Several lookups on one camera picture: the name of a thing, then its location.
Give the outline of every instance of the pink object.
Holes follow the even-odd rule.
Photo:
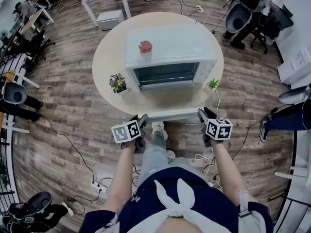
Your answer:
[[[140,53],[152,52],[152,44],[149,41],[141,41],[138,47]]]

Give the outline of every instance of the floor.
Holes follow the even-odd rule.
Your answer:
[[[153,2],[129,1],[133,16],[154,11],[181,13],[178,0],[155,0]],[[202,4],[209,9],[205,26],[213,30],[226,13],[222,6],[226,0],[183,0],[188,6]],[[123,9],[121,0],[94,0],[90,3],[97,16],[103,11]],[[182,6],[189,16],[195,9]],[[92,78],[92,59],[96,47],[106,33],[95,28],[79,0],[60,2],[51,12],[54,24],[46,28],[46,35],[56,45],[46,53],[46,61],[40,61],[28,76],[40,85],[40,89],[26,86],[29,95],[44,101],[41,110],[59,133],[67,135],[81,152],[87,164],[96,172],[96,179],[112,177],[121,150],[111,140],[110,127],[131,117],[108,104],[97,91]],[[203,22],[206,12],[194,12],[191,17]],[[225,22],[217,28],[225,31]],[[223,50],[225,69],[218,90],[219,113],[234,124],[232,137],[226,143],[231,156],[245,140],[247,126],[261,120],[271,109],[280,105],[277,96],[287,88],[280,84],[277,67],[280,60],[274,47],[267,55],[257,42],[250,48],[251,37],[246,38],[246,50],[235,50],[229,41],[216,36]],[[216,109],[214,93],[205,106]],[[52,193],[54,202],[80,195],[90,200],[98,193],[90,187],[92,174],[68,140],[55,134],[48,121],[42,118],[37,123],[16,118],[17,126],[29,129],[30,134],[15,134],[14,166],[17,186],[22,201],[39,191]],[[211,149],[203,145],[202,126],[196,121],[170,122],[168,148],[177,156],[187,158],[198,170],[208,160],[194,160],[195,154],[210,156]],[[264,144],[259,139],[259,123],[249,130],[244,147],[234,158],[247,188],[260,202],[269,205],[271,217],[275,218],[282,199],[268,203],[270,196],[279,194],[287,186],[287,180],[274,176],[274,171],[285,171],[291,164],[293,135],[286,132],[271,132]],[[135,164],[141,165],[142,156],[135,156]],[[217,173],[211,167],[207,177],[211,180]],[[101,194],[95,202],[79,199],[86,212],[99,210],[105,202]],[[78,213],[81,205],[75,203]],[[84,216],[64,217],[51,232],[78,232]]]

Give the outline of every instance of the oven window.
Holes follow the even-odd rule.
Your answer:
[[[134,69],[141,86],[157,83],[170,83],[193,80],[199,62],[179,63]]]

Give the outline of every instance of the round table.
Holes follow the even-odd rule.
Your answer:
[[[210,90],[206,83],[190,87],[145,89],[140,91],[125,70],[128,31],[145,27],[194,23],[196,23],[196,20],[180,14],[152,12],[127,19],[113,28],[100,42],[93,59],[93,79],[103,98],[117,109],[132,115],[192,108],[204,102],[213,93],[213,90]],[[214,35],[207,28],[205,28],[205,32],[214,47],[218,59],[208,80],[213,78],[220,80],[224,70],[223,52]],[[124,95],[115,94],[109,85],[109,77],[116,73],[120,73],[125,77],[127,90]]]

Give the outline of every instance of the power outlet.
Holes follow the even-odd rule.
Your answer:
[[[200,5],[197,5],[196,7],[197,7],[197,9],[199,10],[200,13],[204,12],[204,10],[202,9],[202,7]]]
[[[105,186],[103,186],[102,184],[99,184],[97,181],[94,181],[94,183],[92,183],[93,181],[91,181],[91,186],[94,187],[96,190],[102,190],[101,193],[106,193],[107,192],[107,188]]]

